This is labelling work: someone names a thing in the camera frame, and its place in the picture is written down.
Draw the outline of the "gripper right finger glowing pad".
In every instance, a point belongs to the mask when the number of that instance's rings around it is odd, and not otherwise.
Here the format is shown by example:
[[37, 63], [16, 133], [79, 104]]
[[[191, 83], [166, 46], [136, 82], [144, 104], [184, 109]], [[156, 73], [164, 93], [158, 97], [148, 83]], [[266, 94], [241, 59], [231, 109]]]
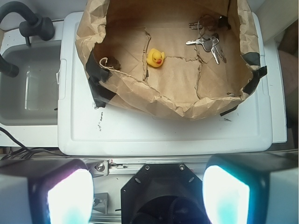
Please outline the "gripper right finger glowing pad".
[[203, 201], [213, 224], [297, 224], [297, 153], [215, 154], [203, 175]]

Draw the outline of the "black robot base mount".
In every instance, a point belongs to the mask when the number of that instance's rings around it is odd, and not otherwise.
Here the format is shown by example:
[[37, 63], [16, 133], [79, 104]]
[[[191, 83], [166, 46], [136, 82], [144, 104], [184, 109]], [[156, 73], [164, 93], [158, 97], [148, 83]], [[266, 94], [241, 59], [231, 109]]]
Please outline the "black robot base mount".
[[145, 164], [121, 188], [123, 224], [207, 224], [202, 181], [183, 163]]

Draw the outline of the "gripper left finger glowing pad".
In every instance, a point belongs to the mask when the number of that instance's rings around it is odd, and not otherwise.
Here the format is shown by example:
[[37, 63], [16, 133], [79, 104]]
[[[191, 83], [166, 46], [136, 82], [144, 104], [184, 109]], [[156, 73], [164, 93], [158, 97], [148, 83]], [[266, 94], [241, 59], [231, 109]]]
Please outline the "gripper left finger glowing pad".
[[93, 178], [80, 159], [0, 162], [2, 224], [87, 224]]

